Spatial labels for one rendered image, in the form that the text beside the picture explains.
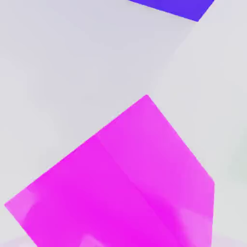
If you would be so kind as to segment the large blue box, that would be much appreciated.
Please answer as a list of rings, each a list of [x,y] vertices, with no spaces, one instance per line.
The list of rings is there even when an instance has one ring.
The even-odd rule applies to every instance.
[[[204,13],[214,2],[214,0],[130,0],[130,1],[196,22],[198,22],[201,19]]]

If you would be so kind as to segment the large magenta box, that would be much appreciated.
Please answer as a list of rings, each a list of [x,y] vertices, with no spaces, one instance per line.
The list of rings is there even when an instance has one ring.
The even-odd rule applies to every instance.
[[[5,207],[37,247],[211,247],[214,187],[144,96]]]

